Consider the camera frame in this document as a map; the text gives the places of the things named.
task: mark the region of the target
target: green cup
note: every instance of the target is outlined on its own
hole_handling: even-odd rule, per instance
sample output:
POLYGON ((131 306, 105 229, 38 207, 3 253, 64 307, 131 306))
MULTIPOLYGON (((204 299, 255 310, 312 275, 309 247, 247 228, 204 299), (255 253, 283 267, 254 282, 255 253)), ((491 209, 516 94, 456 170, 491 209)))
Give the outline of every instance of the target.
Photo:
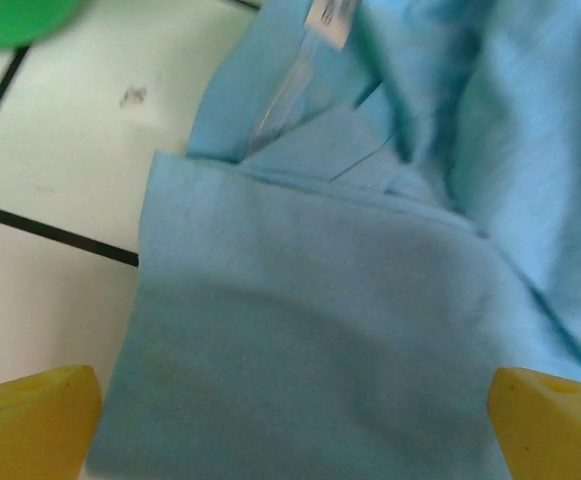
POLYGON ((55 31, 83 0, 0 0, 0 48, 27 45, 55 31))

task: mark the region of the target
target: light blue fabric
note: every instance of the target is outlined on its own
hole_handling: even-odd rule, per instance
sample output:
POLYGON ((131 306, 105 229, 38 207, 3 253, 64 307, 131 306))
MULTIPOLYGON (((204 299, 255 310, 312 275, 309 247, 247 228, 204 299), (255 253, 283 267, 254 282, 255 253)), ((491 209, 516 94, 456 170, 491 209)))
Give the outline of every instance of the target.
POLYGON ((271 0, 155 157, 88 465, 508 479, 495 369, 581 381, 581 0, 364 0, 341 53, 308 8, 271 0))

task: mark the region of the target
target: white label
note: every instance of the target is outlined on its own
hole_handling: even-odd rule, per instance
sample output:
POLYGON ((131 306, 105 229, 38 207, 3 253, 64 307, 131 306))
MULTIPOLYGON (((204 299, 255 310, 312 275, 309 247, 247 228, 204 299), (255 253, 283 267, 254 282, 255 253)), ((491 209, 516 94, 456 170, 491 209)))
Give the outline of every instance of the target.
POLYGON ((306 25, 325 37, 337 50, 348 41, 354 13, 361 0, 314 0, 306 25))

